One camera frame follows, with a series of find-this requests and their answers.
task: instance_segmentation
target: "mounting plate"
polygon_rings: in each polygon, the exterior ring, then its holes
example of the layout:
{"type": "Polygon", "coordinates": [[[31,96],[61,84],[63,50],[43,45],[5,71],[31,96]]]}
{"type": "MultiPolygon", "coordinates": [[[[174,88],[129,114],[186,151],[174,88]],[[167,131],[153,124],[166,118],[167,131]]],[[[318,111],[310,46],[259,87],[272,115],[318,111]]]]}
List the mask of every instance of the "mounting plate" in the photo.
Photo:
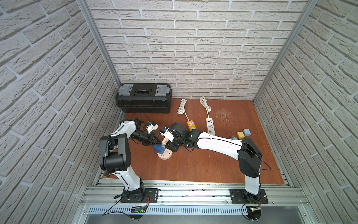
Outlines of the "mounting plate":
{"type": "MultiPolygon", "coordinates": [[[[247,202],[247,200],[243,196],[244,190],[245,189],[230,189],[231,202],[233,204],[243,204],[243,203],[258,204],[259,203],[258,201],[247,202]]],[[[267,199],[265,190],[260,189],[260,194],[261,194],[261,203],[262,204],[268,204],[269,200],[267,199]]]]}
{"type": "MultiPolygon", "coordinates": [[[[157,203],[158,201],[158,188],[145,188],[144,189],[144,195],[149,196],[149,203],[157,203]]],[[[130,198],[128,198],[126,195],[124,195],[121,198],[121,203],[147,203],[148,199],[147,197],[144,197],[142,201],[134,201],[130,198]]]]}

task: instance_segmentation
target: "power outlet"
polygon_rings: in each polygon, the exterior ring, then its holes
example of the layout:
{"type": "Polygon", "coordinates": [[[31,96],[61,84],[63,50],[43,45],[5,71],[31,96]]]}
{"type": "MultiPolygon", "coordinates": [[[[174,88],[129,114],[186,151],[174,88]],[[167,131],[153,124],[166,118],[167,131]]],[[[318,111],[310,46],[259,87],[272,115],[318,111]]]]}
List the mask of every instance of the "power outlet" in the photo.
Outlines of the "power outlet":
{"type": "Polygon", "coordinates": [[[212,118],[206,119],[206,130],[208,134],[215,135],[214,123],[212,118]]]}
{"type": "Polygon", "coordinates": [[[192,121],[192,120],[187,121],[187,124],[188,124],[189,130],[196,129],[196,126],[195,126],[195,124],[194,124],[194,121],[192,121]]]}

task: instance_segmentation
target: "yellow block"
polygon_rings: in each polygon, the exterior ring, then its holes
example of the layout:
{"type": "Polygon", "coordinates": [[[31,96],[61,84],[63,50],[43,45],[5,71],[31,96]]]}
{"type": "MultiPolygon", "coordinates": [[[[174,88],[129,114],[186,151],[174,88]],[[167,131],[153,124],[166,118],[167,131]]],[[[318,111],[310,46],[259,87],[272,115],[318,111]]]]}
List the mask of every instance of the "yellow block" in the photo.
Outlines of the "yellow block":
{"type": "Polygon", "coordinates": [[[243,138],[245,138],[245,135],[244,135],[243,132],[238,132],[238,133],[237,133],[237,136],[238,136],[238,139],[243,139],[243,138]]]}

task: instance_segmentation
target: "toolbox lid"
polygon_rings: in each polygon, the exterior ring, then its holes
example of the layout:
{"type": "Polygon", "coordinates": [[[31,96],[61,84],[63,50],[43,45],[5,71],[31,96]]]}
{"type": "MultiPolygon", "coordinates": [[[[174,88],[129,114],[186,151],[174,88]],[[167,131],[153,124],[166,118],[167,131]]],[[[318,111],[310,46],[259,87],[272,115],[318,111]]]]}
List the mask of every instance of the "toolbox lid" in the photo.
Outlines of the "toolbox lid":
{"type": "Polygon", "coordinates": [[[166,94],[170,94],[170,87],[168,85],[157,85],[157,90],[155,92],[156,96],[166,96],[166,94]]]}
{"type": "Polygon", "coordinates": [[[131,94],[132,88],[133,84],[123,84],[118,90],[118,95],[129,96],[131,94]]]}

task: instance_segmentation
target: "blue block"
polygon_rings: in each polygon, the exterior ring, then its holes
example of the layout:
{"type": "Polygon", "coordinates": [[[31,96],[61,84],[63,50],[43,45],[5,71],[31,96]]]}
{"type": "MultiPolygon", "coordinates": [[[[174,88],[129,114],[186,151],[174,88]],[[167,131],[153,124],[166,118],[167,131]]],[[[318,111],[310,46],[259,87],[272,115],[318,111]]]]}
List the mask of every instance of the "blue block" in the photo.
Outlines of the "blue block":
{"type": "Polygon", "coordinates": [[[250,132],[249,129],[244,129],[242,132],[244,133],[245,136],[250,136],[251,135],[251,132],[250,132]]]}
{"type": "Polygon", "coordinates": [[[154,150],[156,153],[163,155],[165,148],[163,146],[154,146],[154,150]]]}

